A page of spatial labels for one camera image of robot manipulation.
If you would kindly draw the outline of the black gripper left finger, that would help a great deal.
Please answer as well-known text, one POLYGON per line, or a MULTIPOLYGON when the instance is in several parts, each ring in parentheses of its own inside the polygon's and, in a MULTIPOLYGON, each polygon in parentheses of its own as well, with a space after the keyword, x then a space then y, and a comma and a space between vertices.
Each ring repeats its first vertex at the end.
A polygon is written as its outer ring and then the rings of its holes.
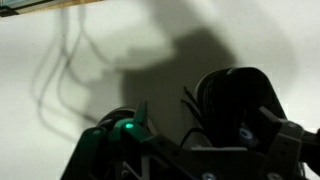
POLYGON ((142 127, 146 127, 147 120, 148 120, 147 103, 139 102, 134 114, 134 122, 141 125, 142 127))

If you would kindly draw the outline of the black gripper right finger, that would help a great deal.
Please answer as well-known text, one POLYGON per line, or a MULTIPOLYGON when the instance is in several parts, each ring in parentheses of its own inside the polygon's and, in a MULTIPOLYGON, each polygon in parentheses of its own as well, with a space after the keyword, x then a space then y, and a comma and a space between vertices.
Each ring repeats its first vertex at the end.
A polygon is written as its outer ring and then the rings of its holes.
POLYGON ((281 129, 284 120, 278 118, 264 106, 257 109, 257 116, 256 135, 259 140, 258 147, 261 150, 268 150, 281 129))

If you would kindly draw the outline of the green aluminium robot base frame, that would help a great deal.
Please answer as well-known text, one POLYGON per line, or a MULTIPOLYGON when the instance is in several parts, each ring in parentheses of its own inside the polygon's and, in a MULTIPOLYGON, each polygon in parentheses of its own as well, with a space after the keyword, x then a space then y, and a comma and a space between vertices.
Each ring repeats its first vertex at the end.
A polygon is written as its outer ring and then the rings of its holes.
POLYGON ((56 2, 57 0, 0 0, 0 17, 19 15, 21 12, 34 10, 56 2))

